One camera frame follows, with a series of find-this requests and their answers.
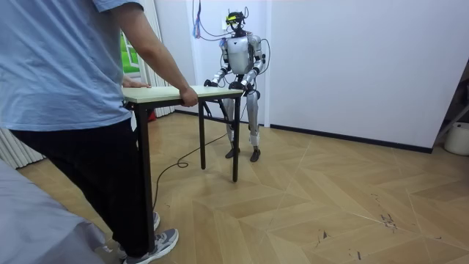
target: humanoid robot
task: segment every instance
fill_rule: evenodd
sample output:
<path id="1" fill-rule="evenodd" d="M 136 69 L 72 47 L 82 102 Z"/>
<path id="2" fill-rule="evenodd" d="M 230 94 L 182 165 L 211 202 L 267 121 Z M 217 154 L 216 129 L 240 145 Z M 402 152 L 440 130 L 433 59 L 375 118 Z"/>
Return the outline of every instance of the humanoid robot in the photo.
<path id="1" fill-rule="evenodd" d="M 261 38 L 252 35 L 250 32 L 243 30 L 245 16 L 242 12 L 231 12 L 226 18 L 226 23 L 231 26 L 234 36 L 224 38 L 220 42 L 221 52 L 223 56 L 223 65 L 221 69 L 214 75 L 212 80 L 206 80 L 205 86 L 217 87 L 221 79 L 232 70 L 236 75 L 235 81 L 230 85 L 230 89 L 242 89 L 245 91 L 244 96 L 247 97 L 248 119 L 250 139 L 249 141 L 254 147 L 251 156 L 251 162 L 256 162 L 260 155 L 259 149 L 259 123 L 257 120 L 257 112 L 259 106 L 257 101 L 260 99 L 260 92 L 256 90 L 256 77 L 262 73 L 265 65 L 265 54 L 262 53 Z M 224 99 L 224 108 L 230 121 L 233 120 L 235 113 L 234 99 Z M 230 125 L 226 125 L 228 139 L 232 144 L 231 150 L 225 155 L 225 158 L 232 158 L 234 155 L 233 130 Z"/>

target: black pants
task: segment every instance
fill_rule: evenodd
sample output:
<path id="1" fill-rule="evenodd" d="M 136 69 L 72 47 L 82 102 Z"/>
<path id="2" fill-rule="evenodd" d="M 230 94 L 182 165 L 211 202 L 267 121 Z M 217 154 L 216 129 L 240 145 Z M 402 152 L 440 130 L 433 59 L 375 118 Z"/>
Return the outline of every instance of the black pants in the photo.
<path id="1" fill-rule="evenodd" d="M 148 250 L 144 181 L 130 119 L 72 131 L 11 131 L 79 187 L 131 257 Z"/>

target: light blue t-shirt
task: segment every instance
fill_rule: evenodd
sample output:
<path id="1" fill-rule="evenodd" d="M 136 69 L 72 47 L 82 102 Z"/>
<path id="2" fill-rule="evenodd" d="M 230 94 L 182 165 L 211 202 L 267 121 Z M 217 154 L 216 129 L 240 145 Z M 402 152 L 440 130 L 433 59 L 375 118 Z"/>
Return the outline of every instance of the light blue t-shirt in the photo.
<path id="1" fill-rule="evenodd" d="M 60 131 L 130 118 L 109 12 L 128 2 L 139 0 L 0 0 L 0 127 Z"/>

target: white tabletop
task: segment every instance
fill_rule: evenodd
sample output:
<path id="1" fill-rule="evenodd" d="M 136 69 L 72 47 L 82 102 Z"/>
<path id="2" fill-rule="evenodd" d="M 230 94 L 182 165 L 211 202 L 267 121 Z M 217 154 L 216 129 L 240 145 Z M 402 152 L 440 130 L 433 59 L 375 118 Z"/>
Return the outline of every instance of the white tabletop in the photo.
<path id="1" fill-rule="evenodd" d="M 220 87 L 192 86 L 200 98 L 213 95 L 242 94 L 242 90 Z M 122 88 L 125 100 L 132 103 L 161 102 L 180 99 L 179 90 L 174 87 Z"/>

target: sneaker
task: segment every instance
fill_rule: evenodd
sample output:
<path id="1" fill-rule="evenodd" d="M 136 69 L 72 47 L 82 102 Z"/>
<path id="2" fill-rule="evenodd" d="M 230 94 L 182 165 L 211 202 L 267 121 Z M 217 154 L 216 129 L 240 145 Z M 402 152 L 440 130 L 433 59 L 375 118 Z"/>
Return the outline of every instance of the sneaker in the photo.
<path id="1" fill-rule="evenodd" d="M 176 229 L 170 229 L 155 236 L 155 250 L 146 253 L 143 257 L 127 257 L 124 264 L 148 264 L 166 254 L 168 254 L 177 243 L 179 232 Z"/>
<path id="2" fill-rule="evenodd" d="M 156 212 L 153 212 L 153 230 L 155 231 L 160 225 L 160 215 Z M 118 245 L 116 250 L 116 255 L 119 259 L 125 260 L 127 253 L 125 253 L 124 248 L 121 245 Z"/>
<path id="3" fill-rule="evenodd" d="M 225 155 L 225 158 L 233 158 L 234 155 L 235 155 L 234 149 L 231 149 L 231 150 Z"/>
<path id="4" fill-rule="evenodd" d="M 260 155 L 261 150 L 255 150 L 254 152 L 252 152 L 251 162 L 256 162 L 259 159 Z"/>

